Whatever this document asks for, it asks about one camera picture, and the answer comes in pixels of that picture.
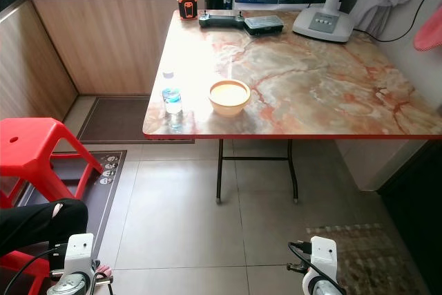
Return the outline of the clear plastic water bottle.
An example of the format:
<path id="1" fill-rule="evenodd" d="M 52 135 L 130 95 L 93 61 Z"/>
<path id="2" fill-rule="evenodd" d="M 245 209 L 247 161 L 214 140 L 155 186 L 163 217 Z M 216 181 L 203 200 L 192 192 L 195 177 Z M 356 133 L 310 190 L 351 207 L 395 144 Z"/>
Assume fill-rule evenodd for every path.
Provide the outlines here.
<path id="1" fill-rule="evenodd" d="M 175 73 L 170 70 L 163 72 L 162 96 L 165 108 L 165 120 L 170 132 L 180 133 L 182 129 L 182 102 L 180 83 Z"/>

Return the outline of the black fridge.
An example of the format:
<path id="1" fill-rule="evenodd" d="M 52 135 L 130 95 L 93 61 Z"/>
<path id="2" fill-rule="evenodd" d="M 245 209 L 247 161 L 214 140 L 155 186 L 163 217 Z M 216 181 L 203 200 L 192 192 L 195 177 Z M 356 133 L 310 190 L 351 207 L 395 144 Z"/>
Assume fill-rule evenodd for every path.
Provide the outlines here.
<path id="1" fill-rule="evenodd" d="M 428 140 L 379 189 L 431 295 L 442 295 L 442 140 Z"/>

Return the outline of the tall red plastic stool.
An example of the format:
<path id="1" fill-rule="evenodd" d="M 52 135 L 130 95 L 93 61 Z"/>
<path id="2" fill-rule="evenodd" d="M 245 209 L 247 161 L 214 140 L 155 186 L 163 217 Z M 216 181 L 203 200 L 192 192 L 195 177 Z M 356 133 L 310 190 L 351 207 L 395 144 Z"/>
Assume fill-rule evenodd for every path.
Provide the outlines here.
<path id="1" fill-rule="evenodd" d="M 71 193 L 52 169 L 52 159 L 82 158 L 86 168 Z M 81 200 L 92 172 L 104 167 L 63 122 L 51 117 L 6 118 L 0 122 L 0 175 L 18 179 L 9 194 L 0 191 L 0 207 L 13 207 L 16 195 L 30 182 L 48 201 Z"/>

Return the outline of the person leg in black trousers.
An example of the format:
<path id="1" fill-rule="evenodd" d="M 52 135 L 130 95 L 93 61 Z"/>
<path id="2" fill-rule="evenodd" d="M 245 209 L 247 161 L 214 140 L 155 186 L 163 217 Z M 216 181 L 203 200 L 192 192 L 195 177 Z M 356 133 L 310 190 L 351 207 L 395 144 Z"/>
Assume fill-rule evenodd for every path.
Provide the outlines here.
<path id="1" fill-rule="evenodd" d="M 86 233 L 88 207 L 74 198 L 0 210 L 0 257 L 22 247 L 47 242 L 48 248 Z"/>

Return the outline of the plain brown doormat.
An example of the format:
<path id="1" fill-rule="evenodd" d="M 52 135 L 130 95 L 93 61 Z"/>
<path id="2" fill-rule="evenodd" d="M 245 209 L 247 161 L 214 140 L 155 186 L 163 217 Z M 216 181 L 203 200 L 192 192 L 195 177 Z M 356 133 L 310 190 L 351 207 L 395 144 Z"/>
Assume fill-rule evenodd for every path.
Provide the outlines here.
<path id="1" fill-rule="evenodd" d="M 145 138 L 148 96 L 97 97 L 77 134 L 82 144 L 193 144 L 193 138 Z"/>

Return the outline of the dark mat with cartoon print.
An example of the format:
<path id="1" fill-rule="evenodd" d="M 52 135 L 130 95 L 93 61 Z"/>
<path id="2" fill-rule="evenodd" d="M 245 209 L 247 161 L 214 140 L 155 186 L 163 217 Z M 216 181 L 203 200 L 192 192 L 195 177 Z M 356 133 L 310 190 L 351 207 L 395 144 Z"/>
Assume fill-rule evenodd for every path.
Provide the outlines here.
<path id="1" fill-rule="evenodd" d="M 114 216 L 113 205 L 119 191 L 120 184 L 123 183 L 123 166 L 126 166 L 126 157 L 129 151 L 124 144 L 95 144 L 97 147 L 90 153 L 106 169 L 102 173 L 91 171 L 90 184 L 85 186 L 82 200 L 88 207 L 88 225 L 86 231 L 95 235 L 95 245 L 93 254 L 102 263 L 113 266 L 116 263 L 116 254 L 111 253 L 111 249 L 117 249 L 119 245 L 113 242 L 115 231 L 113 228 L 117 218 Z M 83 177 L 88 163 L 81 158 L 72 159 L 52 159 L 52 169 L 57 177 L 69 188 L 71 193 L 75 193 L 80 178 Z M 31 184 L 27 184 L 24 193 L 19 195 L 18 206 L 26 204 L 38 204 L 48 202 Z M 38 242 L 35 245 L 20 248 L 22 253 L 35 255 L 47 249 L 47 242 Z"/>

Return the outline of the low red plastic stool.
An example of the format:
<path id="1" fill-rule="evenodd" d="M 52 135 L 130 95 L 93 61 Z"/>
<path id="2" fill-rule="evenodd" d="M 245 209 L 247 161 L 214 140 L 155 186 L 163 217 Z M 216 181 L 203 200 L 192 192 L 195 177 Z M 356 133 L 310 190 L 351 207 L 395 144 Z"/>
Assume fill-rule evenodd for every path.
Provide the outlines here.
<path id="1" fill-rule="evenodd" d="M 28 295 L 40 295 L 42 283 L 52 275 L 50 263 L 48 263 L 47 259 L 44 259 L 44 256 L 54 253 L 56 250 L 57 248 L 48 249 L 37 255 L 29 255 L 21 253 L 21 251 L 13 251 L 3 255 L 0 260 L 1 267 L 16 270 L 16 274 L 7 283 L 3 295 L 9 295 L 10 289 L 12 289 L 12 286 L 22 274 L 34 276 L 34 282 L 30 286 Z"/>

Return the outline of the wooden kitchen cabinet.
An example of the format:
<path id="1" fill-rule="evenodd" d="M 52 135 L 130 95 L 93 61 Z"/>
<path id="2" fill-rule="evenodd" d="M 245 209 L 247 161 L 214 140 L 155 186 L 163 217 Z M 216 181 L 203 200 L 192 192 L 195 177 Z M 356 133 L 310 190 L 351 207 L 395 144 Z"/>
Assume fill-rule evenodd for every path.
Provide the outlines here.
<path id="1" fill-rule="evenodd" d="M 63 120 L 82 95 L 146 95 L 177 0 L 18 0 L 0 14 L 0 116 Z"/>

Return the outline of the bare person foot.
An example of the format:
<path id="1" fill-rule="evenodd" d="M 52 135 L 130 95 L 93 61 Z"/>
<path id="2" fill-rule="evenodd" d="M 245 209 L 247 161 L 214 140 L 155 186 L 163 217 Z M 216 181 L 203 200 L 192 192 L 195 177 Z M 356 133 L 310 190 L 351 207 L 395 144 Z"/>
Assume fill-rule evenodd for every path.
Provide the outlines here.
<path id="1" fill-rule="evenodd" d="M 98 264 L 97 266 L 95 266 L 94 268 L 95 273 L 97 273 L 98 275 L 101 275 L 101 277 L 104 278 L 108 278 L 113 276 L 113 270 L 111 269 L 110 266 L 105 265 L 105 264 Z"/>

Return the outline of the cream yellow bowl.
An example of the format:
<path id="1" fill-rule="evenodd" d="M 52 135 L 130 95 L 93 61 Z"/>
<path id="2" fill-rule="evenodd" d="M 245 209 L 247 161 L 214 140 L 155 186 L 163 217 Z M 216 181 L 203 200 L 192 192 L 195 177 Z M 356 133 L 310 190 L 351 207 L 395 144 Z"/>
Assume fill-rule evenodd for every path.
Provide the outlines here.
<path id="1" fill-rule="evenodd" d="M 209 87 L 209 102 L 215 114 L 237 116 L 251 98 L 251 89 L 243 82 L 222 79 Z"/>

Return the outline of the black remote controller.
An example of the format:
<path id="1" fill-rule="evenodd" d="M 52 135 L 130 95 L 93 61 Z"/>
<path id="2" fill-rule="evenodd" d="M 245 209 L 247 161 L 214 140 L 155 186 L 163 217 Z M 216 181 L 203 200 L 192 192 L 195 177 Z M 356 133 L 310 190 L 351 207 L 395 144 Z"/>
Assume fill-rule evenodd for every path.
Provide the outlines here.
<path id="1" fill-rule="evenodd" d="M 220 16 L 209 14 L 204 11 L 198 18 L 199 26 L 202 28 L 233 28 L 242 30 L 245 28 L 245 17 L 241 12 L 236 16 Z"/>

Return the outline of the marble pattern folding table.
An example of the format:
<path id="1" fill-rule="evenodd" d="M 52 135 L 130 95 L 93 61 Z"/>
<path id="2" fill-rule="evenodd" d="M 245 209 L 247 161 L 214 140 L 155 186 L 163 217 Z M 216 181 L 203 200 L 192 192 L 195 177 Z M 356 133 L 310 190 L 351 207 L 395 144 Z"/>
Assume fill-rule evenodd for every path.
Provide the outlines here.
<path id="1" fill-rule="evenodd" d="M 296 14 L 280 12 L 283 32 L 254 37 L 233 28 L 202 28 L 196 20 L 168 29 L 142 133 L 145 138 L 286 140 L 442 140 L 442 115 L 365 34 L 335 44 L 291 30 Z M 163 72 L 180 83 L 182 129 L 165 119 Z M 215 114 L 209 87 L 234 79 L 251 89 L 237 116 Z"/>

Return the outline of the white standing fan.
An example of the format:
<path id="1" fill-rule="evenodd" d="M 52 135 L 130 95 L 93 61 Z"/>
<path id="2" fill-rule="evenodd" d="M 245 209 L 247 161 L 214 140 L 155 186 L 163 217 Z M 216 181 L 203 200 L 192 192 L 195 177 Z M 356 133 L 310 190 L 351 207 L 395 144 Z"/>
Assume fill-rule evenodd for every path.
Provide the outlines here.
<path id="1" fill-rule="evenodd" d="M 322 7 L 301 10 L 291 30 L 307 38 L 345 43 L 351 36 L 354 22 L 340 11 L 340 0 L 325 0 Z"/>

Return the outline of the floral patterned rug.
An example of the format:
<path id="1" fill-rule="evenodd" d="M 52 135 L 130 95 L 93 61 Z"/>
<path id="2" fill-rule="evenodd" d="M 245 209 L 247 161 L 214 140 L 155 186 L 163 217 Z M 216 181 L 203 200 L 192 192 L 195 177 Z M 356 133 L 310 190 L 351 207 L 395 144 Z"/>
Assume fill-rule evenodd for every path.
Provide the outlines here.
<path id="1" fill-rule="evenodd" d="M 307 228 L 334 240 L 338 282 L 348 295 L 429 295 L 406 251 L 380 223 Z"/>

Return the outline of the red plastic object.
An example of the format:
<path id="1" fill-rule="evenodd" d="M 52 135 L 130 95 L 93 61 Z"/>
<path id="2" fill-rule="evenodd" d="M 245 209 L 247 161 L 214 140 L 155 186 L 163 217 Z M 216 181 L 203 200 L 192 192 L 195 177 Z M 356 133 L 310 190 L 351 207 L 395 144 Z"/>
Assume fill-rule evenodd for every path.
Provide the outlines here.
<path id="1" fill-rule="evenodd" d="M 418 51 L 428 51 L 439 46 L 442 46 L 442 3 L 413 39 L 413 47 Z"/>

